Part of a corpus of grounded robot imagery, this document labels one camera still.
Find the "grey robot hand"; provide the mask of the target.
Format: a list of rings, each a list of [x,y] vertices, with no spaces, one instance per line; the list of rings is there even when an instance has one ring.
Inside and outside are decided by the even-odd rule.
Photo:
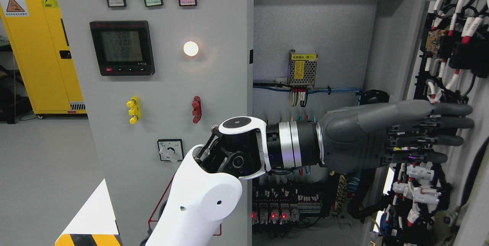
[[[337,173],[375,169],[390,163],[421,160],[444,163],[431,146],[461,146],[449,129],[471,129],[473,107],[458,103],[407,100],[329,111],[320,119],[314,164]]]

